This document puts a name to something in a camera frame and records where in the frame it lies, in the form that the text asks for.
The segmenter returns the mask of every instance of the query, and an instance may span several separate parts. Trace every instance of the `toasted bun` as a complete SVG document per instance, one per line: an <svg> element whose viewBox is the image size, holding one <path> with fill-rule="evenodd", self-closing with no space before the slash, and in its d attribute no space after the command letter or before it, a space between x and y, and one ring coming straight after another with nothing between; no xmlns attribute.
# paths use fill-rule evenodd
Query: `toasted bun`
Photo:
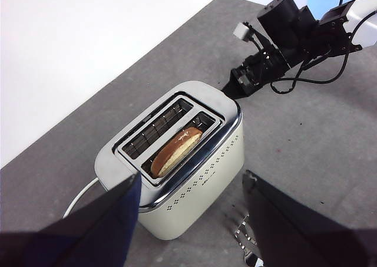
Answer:
<svg viewBox="0 0 377 267"><path fill-rule="evenodd" d="M152 177L156 179L165 176L199 142L202 134L195 127L189 127L178 133L153 160Z"/></svg>

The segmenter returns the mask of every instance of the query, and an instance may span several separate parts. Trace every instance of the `white cable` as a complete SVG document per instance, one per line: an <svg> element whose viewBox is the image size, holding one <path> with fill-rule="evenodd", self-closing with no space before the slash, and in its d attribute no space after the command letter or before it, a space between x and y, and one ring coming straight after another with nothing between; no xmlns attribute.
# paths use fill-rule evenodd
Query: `white cable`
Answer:
<svg viewBox="0 0 377 267"><path fill-rule="evenodd" d="M96 182L98 182L98 178L96 177L94 180L92 180L89 184L87 184L87 186L85 186L82 191L79 192L78 195L76 195L76 197L74 198L74 200L72 200L71 204L69 205L67 211L65 211L64 215L63 215L63 219L65 217L68 216L68 214L71 212L72 208L75 206L75 204L78 202L78 200L80 199L80 197L92 186L94 185Z"/></svg>

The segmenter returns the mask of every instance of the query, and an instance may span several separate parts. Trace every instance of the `toaster slot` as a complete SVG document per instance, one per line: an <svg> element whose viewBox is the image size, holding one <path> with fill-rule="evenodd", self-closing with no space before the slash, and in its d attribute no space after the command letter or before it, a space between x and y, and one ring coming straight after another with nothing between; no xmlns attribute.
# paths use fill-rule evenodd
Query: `toaster slot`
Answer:
<svg viewBox="0 0 377 267"><path fill-rule="evenodd" d="M126 143L122 150L132 159L136 159L192 108L193 105L180 98Z"/></svg>
<svg viewBox="0 0 377 267"><path fill-rule="evenodd" d="M180 130L184 130L189 127L196 127L199 129L203 134L200 138L199 144L206 139L207 136L220 124L220 121L218 119L215 119L205 112L199 112L193 119L191 119L185 126L183 126ZM172 168L169 173L167 173L164 177L154 179L152 178L151 173L151 165L154 160L154 158L158 155L160 150L168 143L166 142L163 146L161 146L150 158L148 158L142 165L141 168L144 170L146 174L143 174L153 185L159 185L178 165L175 166L175 168Z"/></svg>

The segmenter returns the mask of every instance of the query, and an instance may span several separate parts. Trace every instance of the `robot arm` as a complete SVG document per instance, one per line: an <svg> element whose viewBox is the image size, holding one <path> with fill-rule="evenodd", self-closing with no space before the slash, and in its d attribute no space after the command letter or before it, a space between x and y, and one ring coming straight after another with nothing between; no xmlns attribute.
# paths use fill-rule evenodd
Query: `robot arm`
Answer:
<svg viewBox="0 0 377 267"><path fill-rule="evenodd" d="M254 43L259 52L231 70L230 82L223 91L231 98L247 97L269 83L275 92L286 94L294 89L297 81L319 84L335 81L342 74L349 53L376 43L376 13L377 0L352 0L331 9L318 21L307 6L298 9L293 0L273 0L257 18L274 45L249 23L239 23L233 34ZM335 78L327 81L299 78L303 71L340 55L345 55L345 60ZM287 70L300 63L295 78L282 78ZM278 91L273 86L274 82L283 80L293 81L288 91Z"/></svg>

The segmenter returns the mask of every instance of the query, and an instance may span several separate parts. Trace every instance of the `power cord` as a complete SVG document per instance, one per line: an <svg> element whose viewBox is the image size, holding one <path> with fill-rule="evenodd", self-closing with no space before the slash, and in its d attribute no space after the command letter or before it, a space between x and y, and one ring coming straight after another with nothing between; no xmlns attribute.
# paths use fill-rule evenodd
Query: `power cord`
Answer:
<svg viewBox="0 0 377 267"><path fill-rule="evenodd" d="M345 68L346 68L346 65L347 65L347 60L348 60L348 56L349 56L349 53L350 53L350 45L351 45L351 42L356 34L356 32L358 31L358 29L360 28L360 26L366 21L368 20L370 17L374 16L375 14L377 14L377 10L371 12L370 14L368 14L366 17L364 17L358 24L357 26L355 27L355 29L352 31L351 33L351 36L349 37L349 41L348 41L348 44L347 44L347 47L346 47L346 53L345 53L345 56L344 56L344 59L343 59L343 64L342 64L342 67L340 68L338 74L336 76L334 76L333 78L331 78L330 80L324 80L324 81L321 81L321 80L307 80L305 78L299 78L299 76L301 75L302 71L303 71L303 67L305 67L304 62L303 64L300 66L300 69L298 70L296 76L294 78L292 77L283 77L283 78L280 78L276 81L272 81L270 83L270 86L271 86L271 89L275 92L275 93L278 93L278 94L287 94L287 93L290 93L293 89L295 89L295 86L296 86L296 82L297 81L302 81L304 83L314 83L314 84L327 84L327 83L332 83L334 81L336 81L344 72ZM279 91L276 89L275 86L273 86L273 83L277 82L277 81L293 81L292 83L292 87L287 90L287 91Z"/></svg>
<svg viewBox="0 0 377 267"><path fill-rule="evenodd" d="M71 213L71 210L72 208L76 205L76 203L78 202L78 200L81 198L81 196L83 196L83 194L85 192L87 192L87 190L92 186L94 185L96 182L98 182L98 178L96 177L94 180L92 180L89 184L87 184L79 193L78 195L76 195L76 197L72 200L71 204L69 205L69 207L67 208L67 211L65 211L64 215L63 215L63 219L65 217L67 217L69 215L69 213Z"/></svg>

